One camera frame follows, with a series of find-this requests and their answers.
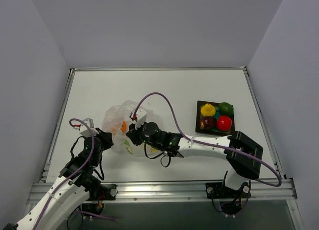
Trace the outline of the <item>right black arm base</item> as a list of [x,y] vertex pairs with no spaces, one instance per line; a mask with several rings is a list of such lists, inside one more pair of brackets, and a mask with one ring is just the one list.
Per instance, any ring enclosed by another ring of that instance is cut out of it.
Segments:
[[244,182],[238,190],[230,189],[222,182],[210,182],[205,184],[208,199],[238,199],[250,198],[248,182]]

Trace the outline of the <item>translucent printed plastic bag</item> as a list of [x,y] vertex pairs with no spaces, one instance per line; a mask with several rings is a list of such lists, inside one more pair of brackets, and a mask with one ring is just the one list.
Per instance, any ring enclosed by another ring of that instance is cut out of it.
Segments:
[[137,102],[126,100],[120,105],[110,107],[102,121],[102,130],[112,133],[114,146],[112,149],[118,154],[141,157],[144,155],[144,146],[134,145],[126,136],[129,125],[132,124],[130,114],[137,107]]

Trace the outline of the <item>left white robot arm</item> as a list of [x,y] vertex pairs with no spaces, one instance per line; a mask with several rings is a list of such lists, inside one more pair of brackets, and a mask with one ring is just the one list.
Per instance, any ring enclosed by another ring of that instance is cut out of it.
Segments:
[[86,216],[100,217],[103,200],[114,200],[116,185],[103,185],[93,173],[101,163],[102,153],[113,146],[112,134],[96,128],[94,135],[84,138],[84,148],[78,156],[72,156],[52,187],[25,217],[15,224],[7,224],[6,230],[55,230],[87,200],[97,204],[84,211]]

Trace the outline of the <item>yellow fake lemon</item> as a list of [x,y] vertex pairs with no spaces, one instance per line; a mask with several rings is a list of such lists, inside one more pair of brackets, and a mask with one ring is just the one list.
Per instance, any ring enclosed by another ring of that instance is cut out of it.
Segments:
[[201,107],[200,113],[203,117],[213,117],[216,114],[216,109],[213,105],[206,103]]

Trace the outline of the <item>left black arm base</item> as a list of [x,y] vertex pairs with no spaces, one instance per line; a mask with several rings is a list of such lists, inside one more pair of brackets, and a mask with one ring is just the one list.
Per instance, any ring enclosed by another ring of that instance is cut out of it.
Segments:
[[91,201],[113,201],[116,199],[117,185],[115,184],[99,184],[95,185],[90,191]]

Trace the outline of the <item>green fake lime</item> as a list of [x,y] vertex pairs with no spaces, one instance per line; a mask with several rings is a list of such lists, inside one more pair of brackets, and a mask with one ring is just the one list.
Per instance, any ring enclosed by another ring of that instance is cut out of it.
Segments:
[[222,115],[232,116],[234,114],[233,106],[227,102],[219,103],[218,108]]

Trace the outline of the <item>orange fake persimmon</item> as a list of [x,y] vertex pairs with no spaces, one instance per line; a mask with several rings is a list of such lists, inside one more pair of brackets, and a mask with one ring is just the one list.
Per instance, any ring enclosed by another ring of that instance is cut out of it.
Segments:
[[127,132],[127,123],[126,121],[121,121],[117,123],[113,123],[113,125],[110,127],[110,131],[113,134],[125,134]]

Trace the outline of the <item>dark red fake fruit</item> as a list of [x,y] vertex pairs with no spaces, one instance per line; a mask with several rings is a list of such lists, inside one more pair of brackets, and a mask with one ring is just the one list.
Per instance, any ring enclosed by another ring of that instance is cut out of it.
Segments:
[[217,125],[217,120],[214,117],[206,116],[199,120],[199,126],[202,130],[211,130]]

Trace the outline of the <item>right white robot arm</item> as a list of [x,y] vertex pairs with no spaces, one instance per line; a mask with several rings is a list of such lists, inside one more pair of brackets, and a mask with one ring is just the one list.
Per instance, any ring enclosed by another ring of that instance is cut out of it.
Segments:
[[232,169],[227,172],[221,190],[229,197],[235,195],[245,181],[257,180],[260,176],[263,148],[240,131],[217,138],[184,137],[149,122],[138,128],[131,124],[126,136],[136,146],[148,145],[160,151],[156,158],[166,156],[171,160],[200,156],[227,161]]

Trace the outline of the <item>red fake apple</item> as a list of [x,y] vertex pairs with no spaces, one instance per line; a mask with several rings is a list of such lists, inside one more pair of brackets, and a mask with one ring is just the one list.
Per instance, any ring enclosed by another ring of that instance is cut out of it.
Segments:
[[232,123],[230,117],[222,115],[217,121],[217,129],[222,132],[227,132],[231,129]]

